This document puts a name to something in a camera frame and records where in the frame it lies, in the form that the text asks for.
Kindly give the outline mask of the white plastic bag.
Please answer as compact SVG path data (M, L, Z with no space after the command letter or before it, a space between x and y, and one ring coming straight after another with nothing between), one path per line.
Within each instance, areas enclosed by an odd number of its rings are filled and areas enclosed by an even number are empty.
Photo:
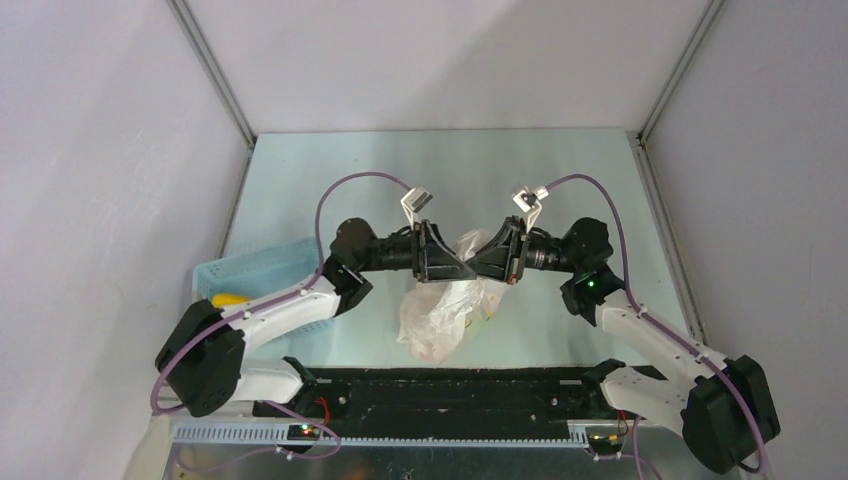
M417 360L442 364L490 322L510 289L484 277L417 283L400 302L397 342Z

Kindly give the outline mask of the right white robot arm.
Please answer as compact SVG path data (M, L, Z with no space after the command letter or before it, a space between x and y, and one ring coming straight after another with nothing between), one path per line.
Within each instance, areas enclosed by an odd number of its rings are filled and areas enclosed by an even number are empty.
M507 284L527 269L570 274L560 287L568 312L624 341L660 373L653 378L614 359L597 365L581 392L591 416L643 417L680 436L718 474L762 456L781 432L762 366L747 355L729 358L654 314L609 267L612 253L608 227L597 219L580 218L556 238L509 217L466 263Z

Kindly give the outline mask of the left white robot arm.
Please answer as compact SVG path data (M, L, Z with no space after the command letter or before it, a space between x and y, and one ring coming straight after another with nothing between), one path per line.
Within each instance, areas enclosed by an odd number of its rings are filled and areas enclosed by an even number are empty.
M193 417L239 401L272 401L292 416L304 416L316 403L307 370L290 357L256 362L250 354L356 308L373 289L365 273L397 270L411 271L419 282L477 276L428 221L379 238L367 221L348 219L337 228L321 268L304 281L229 307L208 299L191 304L156 356L157 383L169 386L177 407Z

